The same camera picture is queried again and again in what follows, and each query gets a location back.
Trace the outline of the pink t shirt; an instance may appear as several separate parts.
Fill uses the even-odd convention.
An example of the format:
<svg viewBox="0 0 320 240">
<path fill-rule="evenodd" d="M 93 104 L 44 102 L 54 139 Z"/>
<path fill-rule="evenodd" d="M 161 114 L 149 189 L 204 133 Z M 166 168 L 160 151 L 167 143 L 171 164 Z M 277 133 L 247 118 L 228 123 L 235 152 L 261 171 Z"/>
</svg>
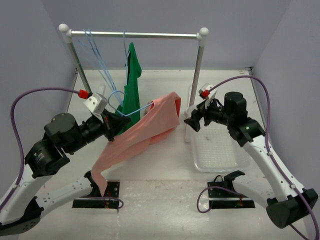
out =
<svg viewBox="0 0 320 240">
<path fill-rule="evenodd" d="M 181 97 L 177 93 L 157 98 L 135 125 L 107 143 L 91 168 L 91 176 L 102 196 L 108 186 L 102 172 L 165 140 L 180 125 L 180 110 Z"/>
</svg>

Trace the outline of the blue hanger of pink shirt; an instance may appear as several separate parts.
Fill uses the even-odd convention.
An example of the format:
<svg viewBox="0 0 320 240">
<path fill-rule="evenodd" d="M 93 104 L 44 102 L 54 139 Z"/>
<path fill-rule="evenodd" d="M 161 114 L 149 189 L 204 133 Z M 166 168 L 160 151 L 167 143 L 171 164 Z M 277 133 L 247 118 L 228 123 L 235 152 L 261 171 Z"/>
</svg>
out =
<svg viewBox="0 0 320 240">
<path fill-rule="evenodd" d="M 121 93 L 121 94 L 123 94 L 123 95 L 125 94 L 123 91 L 113 90 L 113 91 L 111 92 L 111 94 L 110 94 L 110 95 L 108 96 L 108 98 L 107 98 L 107 104 L 108 104 L 113 110 L 115 110 L 116 113 L 119 113 L 121 117 L 129 117 L 129 116 L 131 116 L 131 115 L 133 115 L 133 114 L 135 114 L 135 113 L 140 112 L 141 110 L 146 109 L 147 107 L 151 107 L 151 106 L 154 104 L 154 102 L 151 101 L 151 102 L 148 103 L 147 105 L 145 105 L 145 106 L 143 106 L 143 107 L 141 107 L 141 108 L 138 108 L 138 109 L 136 109 L 135 111 L 132 111 L 132 112 L 130 112 L 130 113 L 128 113 L 128 114 L 124 114 L 124 113 L 122 113 L 121 111 L 117 110 L 117 108 L 115 108 L 114 106 L 112 106 L 112 104 L 111 104 L 111 102 L 110 102 L 111 97 L 112 97 L 115 93 Z"/>
</svg>

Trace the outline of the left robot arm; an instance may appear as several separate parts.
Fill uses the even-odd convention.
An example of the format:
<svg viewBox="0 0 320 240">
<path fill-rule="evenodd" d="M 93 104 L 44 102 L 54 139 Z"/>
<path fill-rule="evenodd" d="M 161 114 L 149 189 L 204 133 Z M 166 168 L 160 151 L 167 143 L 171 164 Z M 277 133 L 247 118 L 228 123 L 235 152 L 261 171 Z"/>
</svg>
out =
<svg viewBox="0 0 320 240">
<path fill-rule="evenodd" d="M 53 192 L 38 195 L 40 188 L 70 162 L 68 155 L 85 147 L 101 136 L 113 141 L 131 122 L 129 117 L 103 110 L 102 118 L 92 115 L 81 125 L 70 113 L 56 115 L 44 127 L 42 140 L 26 154 L 18 183 L 13 185 L 10 200 L 1 199 L 1 236 L 19 235 L 35 227 L 54 209 L 77 198 L 102 200 L 104 184 L 93 179 L 90 171 L 75 182 Z"/>
</svg>

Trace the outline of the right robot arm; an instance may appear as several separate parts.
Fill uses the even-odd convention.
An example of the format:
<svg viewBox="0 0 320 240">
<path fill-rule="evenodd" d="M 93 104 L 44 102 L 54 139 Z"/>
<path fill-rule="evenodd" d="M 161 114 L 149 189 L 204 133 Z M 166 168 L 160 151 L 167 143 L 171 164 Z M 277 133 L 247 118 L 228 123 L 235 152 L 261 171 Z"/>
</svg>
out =
<svg viewBox="0 0 320 240">
<path fill-rule="evenodd" d="M 223 103 L 214 96 L 207 97 L 188 108 L 184 122 L 195 132 L 210 123 L 226 126 L 230 137 L 255 161 L 270 185 L 270 189 L 264 189 L 237 170 L 224 177 L 223 191 L 227 196 L 242 194 L 250 198 L 265 208 L 269 219 L 280 229 L 312 215 L 318 194 L 313 188 L 305 188 L 283 164 L 271 147 L 267 132 L 248 116 L 242 93 L 226 93 Z"/>
</svg>

